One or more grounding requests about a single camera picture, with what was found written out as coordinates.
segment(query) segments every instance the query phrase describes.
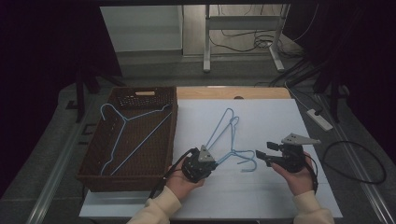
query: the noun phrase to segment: blue wire hanger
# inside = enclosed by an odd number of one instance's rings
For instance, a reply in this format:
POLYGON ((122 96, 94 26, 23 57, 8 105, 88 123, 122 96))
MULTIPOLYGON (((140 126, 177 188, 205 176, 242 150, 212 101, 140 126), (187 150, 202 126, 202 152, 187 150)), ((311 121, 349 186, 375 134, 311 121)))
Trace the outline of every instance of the blue wire hanger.
POLYGON ((228 152, 227 154, 225 154, 221 159, 219 159, 217 161, 217 164, 220 165, 223 162, 225 162, 226 160, 228 160, 231 156, 236 156, 239 158, 244 159, 244 161, 240 161, 237 164, 241 164, 241 163, 245 163, 248 161, 253 162, 254 167, 251 169, 242 169, 241 172, 253 172, 257 169, 257 162, 254 160, 254 156, 255 153, 253 150, 235 150, 233 147, 233 142, 235 140, 235 133, 236 133, 236 124, 239 122, 239 117, 236 117, 234 115, 234 112, 231 108, 227 108, 223 114, 223 116, 221 117, 218 126, 216 127, 215 131, 212 133, 212 135, 210 136, 209 140, 206 143, 206 148, 207 150, 210 150, 215 143, 219 140, 219 138, 225 133, 225 131, 229 128, 231 128, 231 149, 230 152, 228 152), (225 126, 225 128, 221 131, 221 133, 219 134, 219 136, 213 141, 213 143, 211 145, 209 145, 210 141, 213 139, 213 136, 215 135, 215 133, 217 132, 220 124, 223 122, 224 117, 226 116, 227 113, 231 112, 231 118, 228 122, 228 124, 225 126), (247 157, 242 155, 242 153, 251 153, 251 157, 247 157))
MULTIPOLYGON (((104 172, 104 170, 106 169, 106 167, 111 163, 111 162, 113 162, 113 160, 114 160, 114 154, 115 154, 115 152, 116 152, 116 149, 117 149, 117 145, 118 145, 118 143, 119 143, 119 141, 120 141, 120 137, 121 137, 121 135, 122 135, 122 132, 123 132, 123 130, 124 130, 124 128, 125 128, 125 125, 126 125, 126 123, 127 123, 127 121, 129 121, 129 120, 132 120, 132 119, 138 119, 138 118, 141 118, 141 117, 144 117, 144 116, 146 116, 146 115, 149 115, 149 114, 152 114, 152 113, 155 113, 155 112, 162 112, 162 111, 164 111, 165 110, 165 108, 167 107, 167 106, 169 106, 169 105, 165 105, 165 106, 163 106, 163 108, 162 109, 158 109, 158 110, 152 110, 152 111, 149 111, 149 112, 147 112, 147 113, 144 113, 144 114, 141 114, 141 115, 137 115, 137 116, 135 116, 135 117, 132 117, 132 118, 129 118, 129 119, 127 119, 125 116, 123 116, 121 113, 120 113, 120 111, 118 111, 117 109, 116 109, 116 107, 114 107, 114 105, 112 105, 112 104, 104 104, 104 105, 102 105, 101 106, 101 108, 100 108, 100 110, 101 110, 101 114, 102 114, 102 118, 103 118, 103 120, 106 120, 106 118, 105 118, 105 115, 104 115, 104 112, 103 112, 103 109, 104 109, 104 107, 105 106, 110 106, 111 108, 113 108, 113 110, 122 118, 122 121, 123 121, 123 124, 122 124, 122 127, 121 127, 121 130, 120 130, 120 133, 119 133, 119 135, 117 136, 117 140, 116 140, 116 143, 114 144, 114 147, 113 147, 113 149, 111 150, 111 154, 110 154, 110 160, 108 160, 104 165, 103 165, 103 167, 102 167, 102 170, 101 170, 101 172, 100 172, 100 175, 103 175, 103 172, 104 172)), ((170 116, 172 114, 172 112, 171 113, 169 113, 152 131, 151 131, 151 133, 149 133, 148 134, 148 136, 131 152, 131 154, 129 154, 128 155, 128 157, 110 174, 110 175, 114 175, 120 168, 121 168, 121 166, 125 163, 125 162, 127 162, 131 157, 132 157, 132 155, 134 155, 134 153, 149 139, 149 137, 165 122, 165 120, 170 116)))

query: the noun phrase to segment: human hand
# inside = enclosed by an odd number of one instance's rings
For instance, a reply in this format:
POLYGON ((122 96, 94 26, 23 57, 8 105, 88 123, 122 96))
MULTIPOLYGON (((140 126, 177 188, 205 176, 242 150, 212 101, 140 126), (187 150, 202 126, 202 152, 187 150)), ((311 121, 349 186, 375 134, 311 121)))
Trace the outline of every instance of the human hand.
MULTIPOLYGON (((305 157, 305 160, 312 167, 312 161, 308 157, 305 157)), ((271 163, 271 166, 278 174, 286 179, 289 189, 294 196, 313 190, 311 174, 306 167, 302 171, 293 174, 274 162, 271 163)))
POLYGON ((181 171, 181 165, 183 164, 184 158, 176 167, 175 171, 168 177, 166 181, 166 187, 168 187, 177 198, 181 201, 186 198, 193 189, 201 187, 205 180, 201 179, 198 183, 192 183, 181 171))

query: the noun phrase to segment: wicker basket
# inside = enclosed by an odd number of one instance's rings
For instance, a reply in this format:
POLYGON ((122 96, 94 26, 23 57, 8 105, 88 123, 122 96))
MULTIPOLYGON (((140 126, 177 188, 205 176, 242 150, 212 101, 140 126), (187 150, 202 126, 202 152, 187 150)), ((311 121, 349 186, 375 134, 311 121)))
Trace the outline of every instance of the wicker basket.
POLYGON ((77 179, 93 192, 151 190, 172 163, 176 87, 114 88, 107 103, 77 179))

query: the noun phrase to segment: table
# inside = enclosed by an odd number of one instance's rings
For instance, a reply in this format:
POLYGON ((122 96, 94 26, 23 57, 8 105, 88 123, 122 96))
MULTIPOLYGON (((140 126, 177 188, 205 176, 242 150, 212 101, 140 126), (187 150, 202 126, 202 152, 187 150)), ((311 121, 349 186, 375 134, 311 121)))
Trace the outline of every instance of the table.
POLYGON ((278 16, 210 16, 210 5, 205 6, 205 50, 204 72, 210 72, 211 30, 274 30, 275 36, 269 48, 276 70, 284 72, 285 67, 278 55, 278 41, 285 25, 290 5, 285 5, 278 16))
MULTIPOLYGON (((205 144, 212 132, 210 130, 214 128, 211 126, 219 122, 224 108, 228 106, 235 115, 240 116, 235 148, 264 149, 266 140, 280 142, 289 132, 307 136, 297 105, 283 88, 177 88, 177 97, 179 108, 174 162, 183 154, 183 148, 205 144)), ((227 145, 227 138, 222 136, 213 147, 212 155, 219 158, 227 152, 227 145)), ((312 146, 304 146, 304 150, 318 161, 312 146)), ((258 220, 295 216, 292 195, 280 175, 266 167, 263 161, 257 161, 256 171, 240 173, 239 169, 251 164, 236 165, 237 162, 238 158, 230 158, 222 163, 202 188, 191 193, 172 219, 258 220)), ((341 217, 320 164, 318 182, 319 202, 331 209, 335 217, 341 217)), ((144 206, 148 195, 149 192, 145 191, 89 191, 80 216, 127 218, 144 206)))

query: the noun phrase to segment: wall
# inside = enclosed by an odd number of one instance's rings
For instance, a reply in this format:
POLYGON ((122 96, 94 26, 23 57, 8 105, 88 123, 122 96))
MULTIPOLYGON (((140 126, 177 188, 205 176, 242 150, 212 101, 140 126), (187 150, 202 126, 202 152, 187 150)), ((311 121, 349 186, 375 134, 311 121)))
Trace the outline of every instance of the wall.
POLYGON ((182 49, 181 6, 101 7, 116 52, 182 49))

